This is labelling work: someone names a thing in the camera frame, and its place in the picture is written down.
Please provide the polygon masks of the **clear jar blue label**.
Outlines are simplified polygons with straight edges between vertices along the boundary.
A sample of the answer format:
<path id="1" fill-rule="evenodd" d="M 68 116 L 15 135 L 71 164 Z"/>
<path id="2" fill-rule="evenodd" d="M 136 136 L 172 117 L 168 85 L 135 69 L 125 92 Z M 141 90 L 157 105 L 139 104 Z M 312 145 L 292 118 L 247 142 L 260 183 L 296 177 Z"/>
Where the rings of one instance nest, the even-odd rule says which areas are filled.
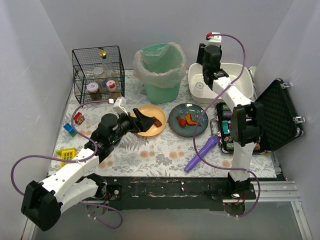
<path id="1" fill-rule="evenodd" d="M 94 81 L 99 85 L 99 88 L 103 89 L 106 87 L 107 75 L 104 69 L 99 66 L 93 69 Z"/>

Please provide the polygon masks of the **brown jar white lid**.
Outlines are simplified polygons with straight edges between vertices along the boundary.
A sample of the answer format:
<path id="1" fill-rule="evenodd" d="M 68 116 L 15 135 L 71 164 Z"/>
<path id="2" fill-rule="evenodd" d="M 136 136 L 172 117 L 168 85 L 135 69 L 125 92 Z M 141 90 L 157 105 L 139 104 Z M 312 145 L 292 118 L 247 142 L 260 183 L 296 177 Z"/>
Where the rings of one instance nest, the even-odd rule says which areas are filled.
<path id="1" fill-rule="evenodd" d="M 86 87 L 92 101 L 102 100 L 102 94 L 99 85 L 96 82 L 91 82 Z"/>

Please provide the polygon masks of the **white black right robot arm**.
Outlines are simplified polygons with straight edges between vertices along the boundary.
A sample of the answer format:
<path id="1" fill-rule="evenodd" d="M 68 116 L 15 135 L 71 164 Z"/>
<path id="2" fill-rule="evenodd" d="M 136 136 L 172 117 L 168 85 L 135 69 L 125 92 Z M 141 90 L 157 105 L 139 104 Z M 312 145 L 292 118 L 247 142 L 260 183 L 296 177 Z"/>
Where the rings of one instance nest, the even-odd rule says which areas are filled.
<path id="1" fill-rule="evenodd" d="M 216 199 L 243 196 L 250 190 L 251 159 L 254 148 L 263 134 L 264 110 L 259 102 L 253 102 L 236 87 L 221 68 L 223 34 L 210 32 L 203 50 L 202 75 L 204 83 L 221 98 L 231 110 L 230 136 L 234 144 L 233 161 L 227 178 L 213 183 L 210 194 Z"/>

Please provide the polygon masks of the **pink lid spice jar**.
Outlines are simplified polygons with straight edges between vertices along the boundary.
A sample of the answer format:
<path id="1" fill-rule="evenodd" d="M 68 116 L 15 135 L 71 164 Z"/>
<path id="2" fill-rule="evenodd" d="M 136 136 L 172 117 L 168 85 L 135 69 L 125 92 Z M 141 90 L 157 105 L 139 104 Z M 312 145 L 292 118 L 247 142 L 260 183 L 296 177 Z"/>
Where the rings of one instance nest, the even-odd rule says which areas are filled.
<path id="1" fill-rule="evenodd" d="M 106 82 L 106 87 L 110 99 L 116 100 L 117 98 L 122 96 L 121 91 L 117 87 L 116 82 L 114 80 L 108 80 Z"/>

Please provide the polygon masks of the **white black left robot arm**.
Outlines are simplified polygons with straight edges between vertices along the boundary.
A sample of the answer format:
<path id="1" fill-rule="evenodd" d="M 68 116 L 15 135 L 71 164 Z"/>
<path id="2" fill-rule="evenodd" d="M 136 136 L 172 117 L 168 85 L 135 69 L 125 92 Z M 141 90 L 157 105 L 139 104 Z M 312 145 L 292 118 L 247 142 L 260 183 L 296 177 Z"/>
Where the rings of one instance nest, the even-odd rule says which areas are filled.
<path id="1" fill-rule="evenodd" d="M 25 189 L 21 212 L 42 231 L 51 229 L 62 213 L 87 198 L 102 200 L 107 194 L 106 180 L 95 173 L 87 174 L 114 150 L 115 144 L 127 133 L 147 132 L 155 117 L 142 114 L 137 108 L 130 115 L 115 101 L 117 114 L 102 116 L 88 142 L 70 163 L 40 182 L 32 181 Z"/>

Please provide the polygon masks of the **clear cup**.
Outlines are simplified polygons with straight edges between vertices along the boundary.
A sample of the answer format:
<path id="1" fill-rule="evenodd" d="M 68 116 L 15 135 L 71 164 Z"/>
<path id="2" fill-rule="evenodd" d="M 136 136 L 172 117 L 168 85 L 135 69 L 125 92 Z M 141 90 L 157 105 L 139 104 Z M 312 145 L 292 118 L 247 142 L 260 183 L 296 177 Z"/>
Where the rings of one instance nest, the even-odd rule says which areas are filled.
<path id="1" fill-rule="evenodd" d="M 197 82 L 193 88 L 194 95 L 201 97 L 204 93 L 204 84 L 202 82 Z"/>

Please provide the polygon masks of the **yellow plastic plate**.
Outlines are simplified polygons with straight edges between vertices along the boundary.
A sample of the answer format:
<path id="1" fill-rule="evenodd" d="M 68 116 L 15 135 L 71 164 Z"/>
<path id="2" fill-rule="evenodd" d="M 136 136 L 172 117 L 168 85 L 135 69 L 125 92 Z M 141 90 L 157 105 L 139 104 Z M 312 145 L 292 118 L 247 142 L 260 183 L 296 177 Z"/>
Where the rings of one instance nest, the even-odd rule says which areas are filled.
<path id="1" fill-rule="evenodd" d="M 165 112 L 156 105 L 143 105 L 137 108 L 143 115 L 147 117 L 155 117 L 157 120 L 161 122 L 161 126 L 153 125 L 148 131 L 146 132 L 139 132 L 138 135 L 142 137 L 153 137 L 158 135 L 165 129 L 167 117 Z"/>

